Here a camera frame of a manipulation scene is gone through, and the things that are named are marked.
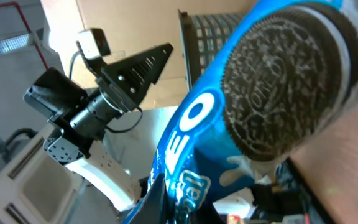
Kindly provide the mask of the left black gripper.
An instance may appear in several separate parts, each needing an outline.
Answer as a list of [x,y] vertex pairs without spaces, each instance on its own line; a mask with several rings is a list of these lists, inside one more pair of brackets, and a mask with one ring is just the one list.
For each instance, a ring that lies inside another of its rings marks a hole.
[[108,64],[101,58],[84,60],[96,83],[117,110],[129,112],[143,101],[151,84],[156,84],[173,51],[169,43]]

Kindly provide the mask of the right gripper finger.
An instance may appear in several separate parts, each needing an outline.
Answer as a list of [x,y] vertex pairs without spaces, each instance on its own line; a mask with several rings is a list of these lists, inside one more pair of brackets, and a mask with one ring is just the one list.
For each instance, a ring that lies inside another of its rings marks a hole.
[[129,224],[166,224],[167,191],[165,175],[159,174],[142,203],[134,209],[129,217]]

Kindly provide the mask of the blue oreo cookie pack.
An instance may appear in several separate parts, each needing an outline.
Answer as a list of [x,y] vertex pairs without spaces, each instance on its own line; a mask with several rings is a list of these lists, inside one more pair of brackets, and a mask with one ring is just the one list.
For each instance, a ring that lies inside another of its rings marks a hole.
[[259,1],[173,114],[148,191],[166,223],[246,217],[239,191],[358,105],[358,0]]

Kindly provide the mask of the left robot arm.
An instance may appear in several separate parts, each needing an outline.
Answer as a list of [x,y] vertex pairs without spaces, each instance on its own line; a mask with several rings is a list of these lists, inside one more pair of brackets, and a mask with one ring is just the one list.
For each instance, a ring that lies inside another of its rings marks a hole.
[[145,194],[145,185],[133,179],[105,150],[106,132],[119,134],[108,124],[140,110],[150,85],[156,84],[173,51],[161,44],[114,63],[103,60],[108,47],[87,58],[86,68],[96,77],[97,89],[88,94],[69,76],[48,69],[26,91],[24,101],[44,115],[54,129],[45,140],[46,153],[101,191],[119,211],[132,209]]

